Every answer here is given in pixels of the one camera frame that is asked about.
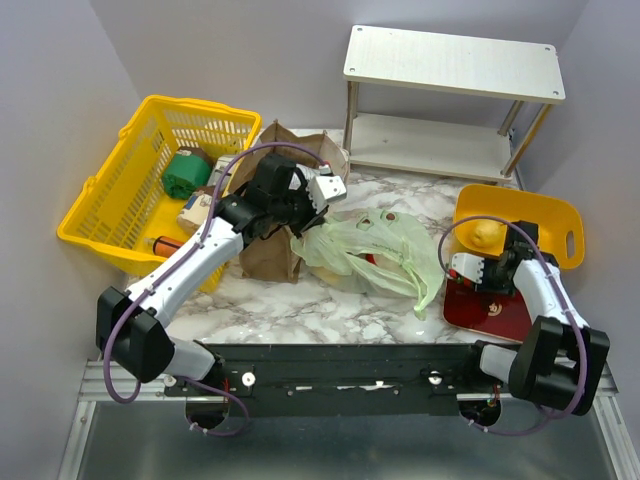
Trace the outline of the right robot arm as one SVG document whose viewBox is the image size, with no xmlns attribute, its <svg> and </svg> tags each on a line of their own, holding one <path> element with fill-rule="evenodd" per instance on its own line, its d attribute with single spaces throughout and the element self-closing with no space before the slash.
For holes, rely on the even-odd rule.
<svg viewBox="0 0 640 480">
<path fill-rule="evenodd" d="M 520 294 L 532 326 L 516 350 L 482 346 L 480 357 L 461 365 L 461 382 L 480 392 L 498 379 L 518 399 L 558 415 L 584 415 L 606 363 L 609 337 L 590 328 L 571 303 L 555 257 L 537 245 L 537 226 L 504 224 L 503 252 L 496 259 L 472 254 L 470 282 L 477 292 Z"/>
</svg>

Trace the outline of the yellow potato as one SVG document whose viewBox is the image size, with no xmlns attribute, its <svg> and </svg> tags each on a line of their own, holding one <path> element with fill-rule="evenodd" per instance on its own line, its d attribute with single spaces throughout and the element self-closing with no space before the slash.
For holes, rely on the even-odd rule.
<svg viewBox="0 0 640 480">
<path fill-rule="evenodd" d="M 471 243 L 481 249 L 490 249 L 503 242 L 504 225 L 491 219 L 477 220 L 470 233 Z"/>
</svg>

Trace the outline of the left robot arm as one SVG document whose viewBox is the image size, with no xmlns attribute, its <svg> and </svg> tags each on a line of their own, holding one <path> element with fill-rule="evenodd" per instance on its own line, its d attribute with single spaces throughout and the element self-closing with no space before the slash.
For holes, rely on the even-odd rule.
<svg viewBox="0 0 640 480">
<path fill-rule="evenodd" d="M 196 341 L 169 336 L 167 328 L 183 303 L 219 267 L 256 240 L 281 227 L 299 236 L 323 221 L 346 186 L 329 166 L 312 169 L 281 155 L 263 157 L 254 176 L 219 199 L 206 221 L 151 274 L 121 292 L 109 288 L 98 299 L 97 340 L 106 362 L 116 362 L 137 381 L 162 374 L 187 377 L 201 395 L 222 380 L 216 355 Z"/>
</svg>

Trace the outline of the green plastic grocery bag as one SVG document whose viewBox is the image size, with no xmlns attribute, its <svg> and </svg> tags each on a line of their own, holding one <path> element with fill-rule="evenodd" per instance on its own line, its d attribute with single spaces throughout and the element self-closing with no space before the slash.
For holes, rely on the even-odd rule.
<svg viewBox="0 0 640 480">
<path fill-rule="evenodd" d="M 343 292 L 408 298 L 419 319 L 426 317 L 444 281 L 436 243 L 425 225 L 406 213 L 334 212 L 301 239 L 291 239 L 290 247 L 316 277 L 326 269 L 350 277 L 351 290 Z M 378 264 L 367 262 L 366 254 L 374 254 Z"/>
</svg>

